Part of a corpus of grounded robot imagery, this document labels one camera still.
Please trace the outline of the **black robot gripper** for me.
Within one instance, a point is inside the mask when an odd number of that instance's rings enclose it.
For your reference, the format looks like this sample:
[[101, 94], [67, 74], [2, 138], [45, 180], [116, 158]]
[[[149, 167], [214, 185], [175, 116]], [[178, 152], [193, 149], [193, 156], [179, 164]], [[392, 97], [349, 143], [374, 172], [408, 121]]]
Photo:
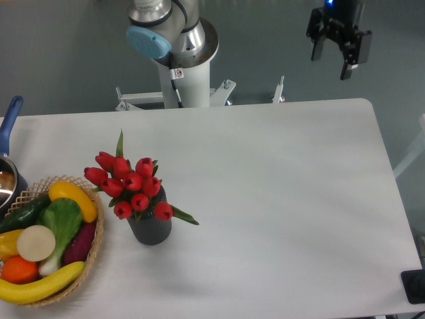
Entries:
[[336, 43], [343, 55], [341, 80], [348, 80], [358, 64], [367, 62], [371, 47], [371, 31], [359, 29], [365, 1], [332, 0], [311, 11], [306, 36], [313, 43], [311, 61], [321, 58], [324, 42]]

